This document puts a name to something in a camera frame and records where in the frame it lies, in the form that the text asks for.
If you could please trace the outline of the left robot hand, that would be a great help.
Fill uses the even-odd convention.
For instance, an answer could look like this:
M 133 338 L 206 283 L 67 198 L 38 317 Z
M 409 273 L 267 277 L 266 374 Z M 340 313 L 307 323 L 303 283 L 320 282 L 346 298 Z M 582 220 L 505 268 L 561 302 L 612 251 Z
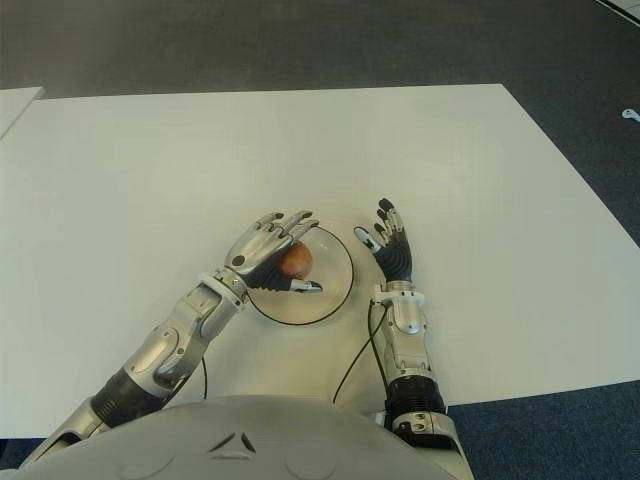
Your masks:
M 323 290 L 315 281 L 295 279 L 283 273 L 278 264 L 294 244 L 319 225 L 313 212 L 302 210 L 285 217 L 273 212 L 255 221 L 233 244 L 225 258 L 225 267 L 234 271 L 247 288 L 296 293 Z

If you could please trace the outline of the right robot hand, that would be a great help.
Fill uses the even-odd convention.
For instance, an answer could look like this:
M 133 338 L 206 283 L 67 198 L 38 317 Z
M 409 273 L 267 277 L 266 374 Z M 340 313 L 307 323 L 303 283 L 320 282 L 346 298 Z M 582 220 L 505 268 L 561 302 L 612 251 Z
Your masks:
M 356 238 L 372 254 L 387 282 L 412 281 L 412 253 L 406 229 L 395 205 L 387 198 L 378 202 L 379 222 L 374 224 L 374 236 L 362 226 L 353 231 Z

